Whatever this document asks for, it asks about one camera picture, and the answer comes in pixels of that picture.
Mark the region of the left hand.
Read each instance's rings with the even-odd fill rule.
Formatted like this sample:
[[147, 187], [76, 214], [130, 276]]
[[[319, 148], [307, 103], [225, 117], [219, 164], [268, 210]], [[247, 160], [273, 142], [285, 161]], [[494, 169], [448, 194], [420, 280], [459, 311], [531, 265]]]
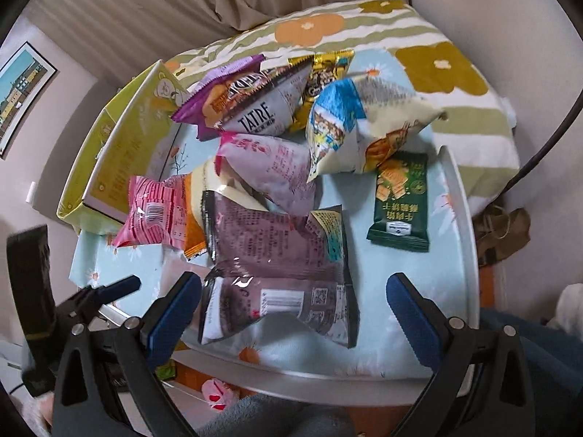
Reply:
[[52, 391], [36, 398], [26, 395], [22, 400], [22, 418], [38, 437], [52, 436], [53, 404]]

